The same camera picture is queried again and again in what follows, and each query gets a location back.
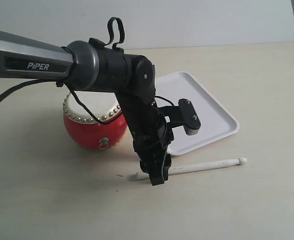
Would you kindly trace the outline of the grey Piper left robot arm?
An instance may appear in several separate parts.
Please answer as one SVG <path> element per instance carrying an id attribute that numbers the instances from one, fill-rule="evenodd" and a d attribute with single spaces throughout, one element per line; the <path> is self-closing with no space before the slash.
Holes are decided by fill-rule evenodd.
<path id="1" fill-rule="evenodd" d="M 0 79 L 23 79 L 0 102 L 26 86 L 54 82 L 76 92 L 114 93 L 133 137 L 140 167 L 152 185 L 168 179 L 173 140 L 155 98 L 155 68 L 142 55 L 125 54 L 113 43 L 91 38 L 55 46 L 0 31 Z"/>

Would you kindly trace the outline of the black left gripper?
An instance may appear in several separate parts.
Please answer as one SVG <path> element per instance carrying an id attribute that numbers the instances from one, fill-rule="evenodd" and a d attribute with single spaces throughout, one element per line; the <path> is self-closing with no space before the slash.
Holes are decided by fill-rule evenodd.
<path id="1" fill-rule="evenodd" d="M 155 101 L 155 94 L 134 95 L 125 92 L 115 94 L 133 138 L 133 147 L 140 157 L 140 168 L 149 173 L 153 186 L 164 184 L 169 178 L 172 164 L 167 147 L 173 139 L 168 133 L 165 117 Z M 157 158 L 149 168 L 144 160 Z"/>

